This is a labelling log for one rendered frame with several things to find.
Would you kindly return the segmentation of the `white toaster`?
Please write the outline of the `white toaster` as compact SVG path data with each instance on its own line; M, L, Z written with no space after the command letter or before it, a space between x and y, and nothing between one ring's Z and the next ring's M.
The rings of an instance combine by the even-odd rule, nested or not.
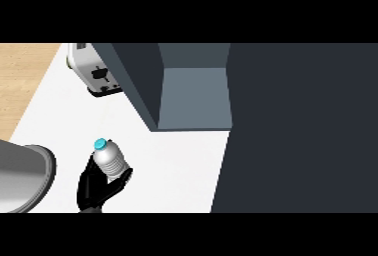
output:
M89 43L67 44L66 66L75 72L94 97L103 97L122 91Z

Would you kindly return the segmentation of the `clear water bottle blue cap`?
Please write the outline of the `clear water bottle blue cap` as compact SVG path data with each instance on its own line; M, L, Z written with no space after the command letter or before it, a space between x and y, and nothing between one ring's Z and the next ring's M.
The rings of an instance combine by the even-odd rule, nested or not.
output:
M119 178L129 168L118 145L103 138L94 141L92 160L110 181Z

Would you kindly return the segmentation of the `dark grey cabinet door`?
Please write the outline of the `dark grey cabinet door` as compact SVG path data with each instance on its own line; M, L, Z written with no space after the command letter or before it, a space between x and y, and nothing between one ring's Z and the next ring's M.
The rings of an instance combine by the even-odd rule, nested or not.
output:
M378 212L378 44L236 44L215 212Z

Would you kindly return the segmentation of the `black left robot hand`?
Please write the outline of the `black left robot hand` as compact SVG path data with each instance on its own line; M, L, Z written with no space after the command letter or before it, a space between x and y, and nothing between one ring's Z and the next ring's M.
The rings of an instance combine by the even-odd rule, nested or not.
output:
M131 174L132 169L128 168L113 181L107 181L92 158L88 158L76 188L76 205L81 213L101 212L106 200L122 191Z

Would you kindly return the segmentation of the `dark grey cabinet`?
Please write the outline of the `dark grey cabinet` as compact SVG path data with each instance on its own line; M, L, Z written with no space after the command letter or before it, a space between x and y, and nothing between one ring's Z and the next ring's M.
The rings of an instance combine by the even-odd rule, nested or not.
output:
M227 131L227 43L95 43L150 131Z

